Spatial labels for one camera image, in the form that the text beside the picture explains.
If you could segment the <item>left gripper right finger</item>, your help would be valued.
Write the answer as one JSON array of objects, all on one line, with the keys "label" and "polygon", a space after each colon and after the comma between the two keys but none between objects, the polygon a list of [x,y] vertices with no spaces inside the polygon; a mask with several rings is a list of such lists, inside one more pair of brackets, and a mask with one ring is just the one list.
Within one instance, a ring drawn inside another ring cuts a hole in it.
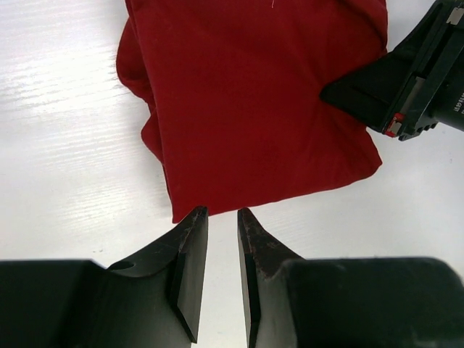
[{"label": "left gripper right finger", "polygon": [[311,259],[239,210],[249,347],[461,347],[463,282],[430,257]]}]

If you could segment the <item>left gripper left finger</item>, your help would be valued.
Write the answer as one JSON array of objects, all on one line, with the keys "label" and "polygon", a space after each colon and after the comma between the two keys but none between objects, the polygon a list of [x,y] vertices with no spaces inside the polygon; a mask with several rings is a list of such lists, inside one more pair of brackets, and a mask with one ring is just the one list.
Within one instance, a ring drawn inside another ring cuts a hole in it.
[{"label": "left gripper left finger", "polygon": [[197,342],[208,211],[104,268],[92,260],[1,262],[3,347],[190,347]]}]

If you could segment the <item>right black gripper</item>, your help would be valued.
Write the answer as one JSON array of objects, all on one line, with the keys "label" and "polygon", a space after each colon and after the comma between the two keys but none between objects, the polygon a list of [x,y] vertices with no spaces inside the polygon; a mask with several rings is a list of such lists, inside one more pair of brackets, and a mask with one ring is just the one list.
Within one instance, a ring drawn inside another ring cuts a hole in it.
[{"label": "right black gripper", "polygon": [[327,84],[320,99],[400,141],[463,130],[463,2],[435,1],[391,52]]}]

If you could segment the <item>dark red t shirt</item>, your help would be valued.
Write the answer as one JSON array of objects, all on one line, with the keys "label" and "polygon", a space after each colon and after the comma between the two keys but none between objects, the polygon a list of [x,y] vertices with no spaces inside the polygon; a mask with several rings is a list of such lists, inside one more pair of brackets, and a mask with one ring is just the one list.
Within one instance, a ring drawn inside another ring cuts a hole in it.
[{"label": "dark red t shirt", "polygon": [[149,108],[173,221],[338,189],[381,158],[322,88],[386,52],[385,1],[127,1],[120,82]]}]

